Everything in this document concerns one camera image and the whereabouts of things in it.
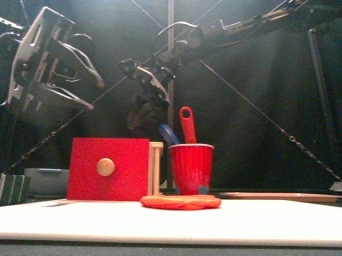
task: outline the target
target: green object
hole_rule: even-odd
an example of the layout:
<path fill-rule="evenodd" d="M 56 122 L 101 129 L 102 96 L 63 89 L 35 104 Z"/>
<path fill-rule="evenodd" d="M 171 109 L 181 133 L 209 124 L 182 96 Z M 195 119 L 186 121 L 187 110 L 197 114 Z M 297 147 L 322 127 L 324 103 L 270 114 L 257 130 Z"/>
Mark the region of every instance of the green object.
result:
<path fill-rule="evenodd" d="M 0 179 L 0 205 L 20 204 L 26 202 L 31 178 L 24 175 L 2 174 Z"/>

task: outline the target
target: red wooden block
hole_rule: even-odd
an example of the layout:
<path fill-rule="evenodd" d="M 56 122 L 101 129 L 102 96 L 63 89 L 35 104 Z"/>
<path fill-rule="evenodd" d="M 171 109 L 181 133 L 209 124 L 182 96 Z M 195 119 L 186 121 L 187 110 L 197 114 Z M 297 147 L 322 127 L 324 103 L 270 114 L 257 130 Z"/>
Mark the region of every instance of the red wooden block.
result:
<path fill-rule="evenodd" d="M 149 194 L 149 139 L 75 138 L 72 142 L 68 200 L 139 201 Z M 103 158 L 114 173 L 96 170 Z"/>

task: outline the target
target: gray bowl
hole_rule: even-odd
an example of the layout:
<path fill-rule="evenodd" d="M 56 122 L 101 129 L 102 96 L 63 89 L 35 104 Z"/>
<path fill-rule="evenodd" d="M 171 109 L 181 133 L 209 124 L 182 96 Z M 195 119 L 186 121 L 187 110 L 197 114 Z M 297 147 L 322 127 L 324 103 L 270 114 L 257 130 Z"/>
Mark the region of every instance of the gray bowl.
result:
<path fill-rule="evenodd" d="M 31 177 L 28 196 L 63 198 L 67 195 L 70 170 L 27 168 L 24 175 Z"/>

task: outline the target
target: blue handle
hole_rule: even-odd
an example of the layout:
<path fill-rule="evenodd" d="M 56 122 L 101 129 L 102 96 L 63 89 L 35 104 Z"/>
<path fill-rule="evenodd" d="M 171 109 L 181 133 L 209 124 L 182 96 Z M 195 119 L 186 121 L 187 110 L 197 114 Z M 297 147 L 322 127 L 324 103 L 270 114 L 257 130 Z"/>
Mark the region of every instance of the blue handle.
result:
<path fill-rule="evenodd" d="M 166 124 L 159 125 L 159 132 L 161 132 L 169 146 L 173 146 L 173 145 L 181 143 L 174 131 Z"/>

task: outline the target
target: table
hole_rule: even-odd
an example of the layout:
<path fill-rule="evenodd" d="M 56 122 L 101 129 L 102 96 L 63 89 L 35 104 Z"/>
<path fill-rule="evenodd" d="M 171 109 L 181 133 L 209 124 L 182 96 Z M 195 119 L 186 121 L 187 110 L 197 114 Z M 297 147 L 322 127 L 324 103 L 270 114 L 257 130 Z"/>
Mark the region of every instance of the table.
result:
<path fill-rule="evenodd" d="M 52 200 L 2 207 L 0 216 L 2 255 L 342 253 L 342 208 L 285 200 L 223 200 L 199 211 Z"/>

